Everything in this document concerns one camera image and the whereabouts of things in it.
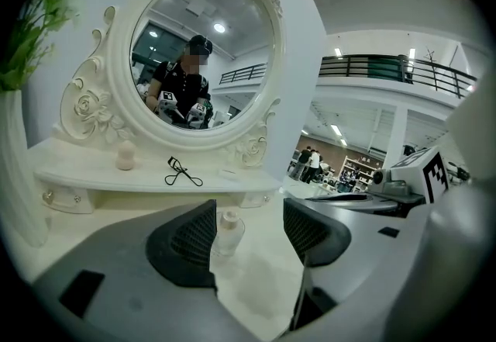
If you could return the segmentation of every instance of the window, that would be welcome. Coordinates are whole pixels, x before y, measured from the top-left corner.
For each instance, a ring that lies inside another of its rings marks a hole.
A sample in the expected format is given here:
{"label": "window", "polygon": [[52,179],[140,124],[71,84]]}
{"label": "window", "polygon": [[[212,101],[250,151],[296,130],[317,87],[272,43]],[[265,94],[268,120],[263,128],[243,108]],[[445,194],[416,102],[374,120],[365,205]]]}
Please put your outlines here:
{"label": "window", "polygon": [[160,63],[175,62],[186,43],[187,41],[179,36],[149,22],[131,54],[131,65],[140,71],[138,83],[149,83]]}

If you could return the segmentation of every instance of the glass railing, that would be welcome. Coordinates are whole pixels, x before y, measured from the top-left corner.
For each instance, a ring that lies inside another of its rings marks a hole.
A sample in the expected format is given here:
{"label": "glass railing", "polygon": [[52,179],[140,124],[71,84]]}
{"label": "glass railing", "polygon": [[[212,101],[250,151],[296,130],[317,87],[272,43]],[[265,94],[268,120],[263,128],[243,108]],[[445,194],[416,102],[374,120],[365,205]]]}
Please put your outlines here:
{"label": "glass railing", "polygon": [[377,78],[410,85],[425,85],[457,98],[468,95],[477,82],[477,79],[469,74],[427,60],[376,54],[322,58],[319,77],[334,76]]}

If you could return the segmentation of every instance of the black metal railing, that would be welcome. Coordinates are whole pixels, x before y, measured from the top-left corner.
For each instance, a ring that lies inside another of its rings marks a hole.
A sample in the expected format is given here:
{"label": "black metal railing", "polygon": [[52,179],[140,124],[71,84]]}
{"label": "black metal railing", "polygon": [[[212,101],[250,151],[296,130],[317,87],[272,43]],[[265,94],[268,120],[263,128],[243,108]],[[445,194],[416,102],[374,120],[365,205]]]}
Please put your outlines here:
{"label": "black metal railing", "polygon": [[439,92],[465,97],[477,79],[451,67],[405,56],[377,54],[324,57],[319,77],[367,77],[400,81],[412,85],[427,85]]}
{"label": "black metal railing", "polygon": [[265,70],[267,69],[267,64],[258,64],[249,67],[244,67],[242,69],[237,69],[236,71],[230,71],[222,75],[219,84],[224,83],[234,83],[240,80],[251,80],[253,78],[262,78],[265,75]]}

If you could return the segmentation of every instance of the mirror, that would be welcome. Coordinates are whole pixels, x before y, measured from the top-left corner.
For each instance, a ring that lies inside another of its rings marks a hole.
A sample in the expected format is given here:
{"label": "mirror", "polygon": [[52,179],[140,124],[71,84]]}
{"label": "mirror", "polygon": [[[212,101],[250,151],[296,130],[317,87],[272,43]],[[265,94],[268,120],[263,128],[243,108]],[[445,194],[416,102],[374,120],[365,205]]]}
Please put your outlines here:
{"label": "mirror", "polygon": [[178,128],[221,126],[256,100],[273,43],[260,0],[153,0],[131,44],[137,95]]}

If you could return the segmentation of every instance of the clear bottle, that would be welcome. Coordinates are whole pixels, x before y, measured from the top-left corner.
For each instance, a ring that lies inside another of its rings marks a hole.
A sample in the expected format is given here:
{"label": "clear bottle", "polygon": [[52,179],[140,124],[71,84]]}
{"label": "clear bottle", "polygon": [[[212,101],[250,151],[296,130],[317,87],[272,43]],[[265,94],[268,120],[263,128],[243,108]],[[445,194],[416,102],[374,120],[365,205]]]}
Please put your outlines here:
{"label": "clear bottle", "polygon": [[234,211],[217,212],[217,236],[212,254],[232,257],[245,233],[245,224]]}

